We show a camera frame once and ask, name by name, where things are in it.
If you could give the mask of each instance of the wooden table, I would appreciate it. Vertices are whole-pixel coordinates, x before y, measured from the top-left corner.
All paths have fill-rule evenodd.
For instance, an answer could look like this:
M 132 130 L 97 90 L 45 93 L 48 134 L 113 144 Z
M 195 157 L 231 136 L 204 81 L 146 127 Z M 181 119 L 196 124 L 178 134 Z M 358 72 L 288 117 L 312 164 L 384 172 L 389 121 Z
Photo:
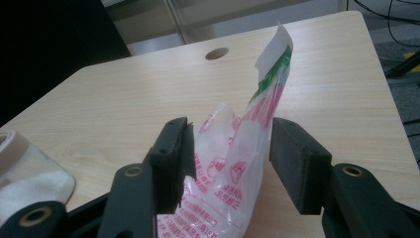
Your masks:
M 294 42 L 275 116 L 299 123 L 333 164 L 370 170 L 390 195 L 420 209 L 420 174 L 360 13 L 285 25 Z M 77 180 L 67 208 L 109 191 L 119 168 L 140 162 L 163 124 L 204 122 L 218 102 L 242 114 L 257 89 L 254 63 L 275 28 L 86 67 L 6 124 Z M 222 58 L 207 53 L 228 48 Z M 300 216 L 268 161 L 247 237 L 323 237 Z

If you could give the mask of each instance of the plastic bag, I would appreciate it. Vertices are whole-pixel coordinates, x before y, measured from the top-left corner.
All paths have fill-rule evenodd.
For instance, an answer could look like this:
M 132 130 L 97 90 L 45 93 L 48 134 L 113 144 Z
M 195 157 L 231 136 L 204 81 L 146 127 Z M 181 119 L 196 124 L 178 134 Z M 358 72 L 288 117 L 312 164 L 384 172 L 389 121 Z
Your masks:
M 259 89 L 242 119 L 219 104 L 195 135 L 197 180 L 186 178 L 181 206 L 157 218 L 159 237 L 242 237 L 263 179 L 263 159 L 292 53 L 278 26 L 256 67 Z

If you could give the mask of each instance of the floor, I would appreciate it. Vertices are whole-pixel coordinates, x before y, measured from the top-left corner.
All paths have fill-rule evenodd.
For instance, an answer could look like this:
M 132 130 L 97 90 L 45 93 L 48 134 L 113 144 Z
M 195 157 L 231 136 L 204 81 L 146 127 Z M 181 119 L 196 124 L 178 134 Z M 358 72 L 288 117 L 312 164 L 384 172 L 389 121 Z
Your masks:
M 391 16 L 406 19 L 417 18 L 417 20 L 420 20 L 418 14 L 420 5 L 406 4 L 398 0 L 359 0 L 359 2 L 365 4 L 374 12 L 383 15 L 387 15 L 389 4 L 392 2 Z M 389 34 L 386 19 L 376 16 L 352 0 L 350 0 L 350 10 L 361 11 L 364 14 L 367 28 L 384 70 L 388 70 L 404 61 L 404 54 L 420 51 L 420 48 L 409 48 L 398 44 Z M 275 26 L 277 21 L 285 24 L 336 12 L 337 1 L 312 0 L 236 20 L 217 23 L 213 25 L 213 29 L 216 37 L 224 37 Z M 406 45 L 420 45 L 419 26 L 391 21 L 390 29 L 394 38 L 399 42 Z M 181 45 L 182 43 L 177 35 L 169 35 L 131 44 L 129 49 L 133 55 L 141 55 Z M 399 78 L 388 78 L 387 81 L 420 168 L 420 70 L 418 72 L 409 72 Z

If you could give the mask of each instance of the round hole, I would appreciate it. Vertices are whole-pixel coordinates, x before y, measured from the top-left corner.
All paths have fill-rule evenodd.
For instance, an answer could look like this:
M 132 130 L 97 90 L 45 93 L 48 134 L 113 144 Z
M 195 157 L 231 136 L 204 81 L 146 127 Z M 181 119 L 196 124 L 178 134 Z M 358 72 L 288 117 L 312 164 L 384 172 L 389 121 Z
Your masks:
M 130 167 L 126 170 L 124 175 L 126 175 L 126 177 L 136 177 L 138 175 L 141 175 L 142 172 L 143 169 L 141 167 Z
M 343 172 L 352 177 L 361 177 L 364 173 L 355 167 L 344 167 Z
M 227 49 L 227 48 L 219 48 L 219 49 L 216 49 L 214 51 L 209 52 L 206 55 L 206 59 L 207 60 L 216 60 L 218 58 L 223 57 L 225 54 L 228 53 L 228 51 L 229 51 L 229 49 Z
M 49 218 L 52 213 L 52 209 L 48 206 L 34 209 L 22 216 L 19 225 L 23 227 L 35 226 Z
M 125 230 L 125 231 L 122 231 L 122 232 L 118 233 L 118 235 L 115 238 L 133 238 L 133 237 L 134 237 L 134 235 L 133 235 L 132 231 Z

